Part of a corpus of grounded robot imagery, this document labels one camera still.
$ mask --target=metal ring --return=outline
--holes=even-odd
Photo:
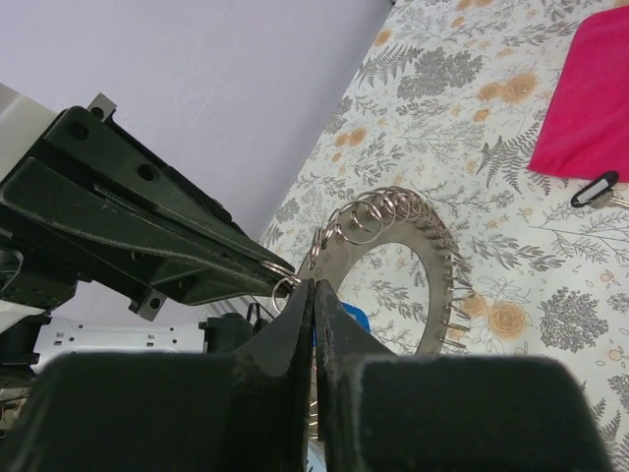
[[[422,203],[420,201],[420,197],[415,193],[415,192],[411,192],[410,190],[406,190],[406,189],[402,189],[401,187],[391,187],[392,189],[396,189],[398,191],[404,191],[405,194],[407,195],[407,197],[409,197],[412,201],[413,204],[415,204],[416,207],[413,207],[413,205],[411,205],[411,209],[415,212],[415,214],[411,214],[411,221],[416,221],[420,215],[421,215],[421,206]]]
[[[311,242],[311,248],[308,250],[308,258],[310,261],[310,268],[315,268],[316,258],[318,258],[318,254],[321,252],[321,238],[322,231],[321,228],[317,228],[314,231],[313,241]]]
[[[321,232],[321,248],[327,248],[327,242],[334,236],[334,225],[327,225]]]
[[[297,285],[302,282],[294,272],[291,272],[288,268],[283,267],[280,264],[276,264],[272,261],[262,261],[260,265],[279,275],[282,275],[284,278],[288,278],[293,285]]]
[[[279,309],[279,307],[277,306],[277,289],[280,287],[280,285],[284,282],[288,282],[291,283],[291,280],[288,277],[284,277],[281,278],[273,287],[273,290],[271,291],[271,302],[273,303],[273,308],[275,309],[275,311],[277,313],[282,313],[282,311]]]
[[[327,218],[327,226],[334,226],[336,225],[336,223],[338,222],[338,217],[341,215],[341,210],[340,208],[337,208],[335,211],[332,212],[332,214],[330,215],[329,218]]]
[[[409,200],[407,199],[406,195],[402,192],[399,192],[398,190],[394,189],[394,188],[389,188],[389,192],[392,192],[393,194],[395,194],[395,196],[397,197],[397,202],[395,202],[395,205],[397,207],[400,207],[401,205],[399,205],[401,202],[404,203],[404,205],[406,205],[405,207],[402,207],[402,211],[404,211],[406,214],[404,215],[403,218],[398,219],[398,221],[400,222],[405,222],[409,219],[409,217],[411,216],[411,203],[409,202]]]
[[[379,192],[379,191],[384,191],[384,190],[385,190],[384,188],[380,188],[380,189],[375,189],[375,190],[369,190],[367,192],[362,192],[356,197],[356,200],[360,200],[363,197],[376,197],[377,199],[381,199],[382,203],[384,204],[381,208],[386,210],[391,216],[391,220],[386,223],[386,227],[384,228],[384,229],[388,229],[395,222],[395,204],[383,192]],[[378,219],[377,214],[374,214],[372,208],[370,207],[369,207],[369,213],[373,219]]]
[[[370,243],[372,241],[375,241],[375,239],[380,235],[380,233],[382,233],[382,229],[384,229],[384,220],[382,219],[382,214],[380,213],[380,210],[377,208],[377,206],[375,206],[373,203],[371,202],[367,202],[366,200],[357,200],[357,201],[353,201],[353,202],[349,202],[348,204],[346,204],[344,207],[341,208],[341,214],[343,213],[343,211],[345,211],[346,209],[351,208],[353,205],[358,205],[358,204],[363,204],[367,207],[372,207],[373,211],[375,211],[375,214],[377,214],[379,216],[379,219],[377,220],[380,223],[380,226],[377,230],[377,232],[375,233],[375,235],[373,235],[370,239],[368,239],[367,241],[356,241],[353,240],[351,238],[349,238],[344,232],[343,232],[343,228],[341,227],[340,224],[336,224],[336,232],[348,243],[351,244],[356,244],[356,245],[361,245],[361,244],[367,244]]]

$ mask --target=screw hole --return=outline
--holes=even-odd
[[[142,164],[138,167],[138,175],[147,182],[152,182],[159,178],[159,172],[150,164]]]
[[[99,120],[102,119],[103,116],[105,116],[105,112],[102,111],[102,108],[98,106],[94,106],[90,111],[91,111],[91,114],[94,115]]]
[[[71,123],[68,132],[77,141],[85,141],[89,138],[89,129],[82,123]]]
[[[179,283],[177,284],[179,286],[179,288],[181,288],[182,290],[188,290],[189,288],[191,288],[193,285],[195,284],[195,281],[193,280],[192,277],[186,277],[186,278],[182,278]]]

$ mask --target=black key fob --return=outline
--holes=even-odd
[[[605,172],[596,180],[586,185],[579,192],[574,194],[570,200],[570,205],[574,208],[584,207],[596,200],[603,194],[611,192],[611,188],[616,185],[620,175],[615,170]]]

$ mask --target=white wall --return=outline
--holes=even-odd
[[[102,91],[118,104],[122,126],[256,238],[390,7],[389,0],[0,0],[0,83],[56,111]],[[92,284],[59,313],[141,323],[126,307]],[[164,312],[173,310],[167,305],[158,319],[169,323]]]

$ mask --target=ring holder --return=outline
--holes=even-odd
[[[414,251],[426,270],[429,310],[416,355],[437,355],[444,344],[464,349],[465,344],[447,339],[446,334],[449,328],[469,331],[464,325],[451,323],[450,318],[452,313],[466,320],[470,318],[453,305],[474,294],[472,285],[466,280],[470,268],[434,209],[410,190],[400,187],[375,189],[335,210],[325,227],[314,232],[313,243],[297,276],[286,273],[286,278],[278,283],[294,286],[306,278],[327,279],[338,291],[352,267],[366,253],[391,243]],[[455,296],[454,292],[460,289],[467,293]],[[317,423],[315,385],[311,397],[309,425],[314,438]]]

